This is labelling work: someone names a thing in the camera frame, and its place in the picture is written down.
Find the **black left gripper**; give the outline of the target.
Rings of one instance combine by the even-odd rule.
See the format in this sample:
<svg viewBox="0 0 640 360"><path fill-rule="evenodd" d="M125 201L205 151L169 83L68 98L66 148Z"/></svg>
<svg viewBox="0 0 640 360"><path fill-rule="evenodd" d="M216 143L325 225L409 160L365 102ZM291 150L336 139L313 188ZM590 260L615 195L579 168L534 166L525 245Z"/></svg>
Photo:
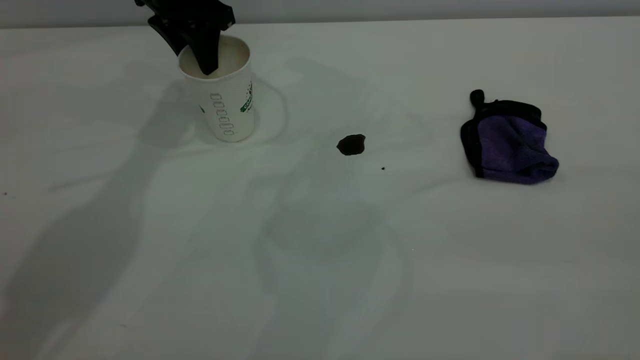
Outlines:
<svg viewBox="0 0 640 360"><path fill-rule="evenodd" d="M220 0L135 0L138 7L149 8L155 16L147 20L176 56L189 45L204 75L218 69L218 47L221 31L236 23L233 8ZM185 37L171 24L204 24L193 27Z"/></svg>

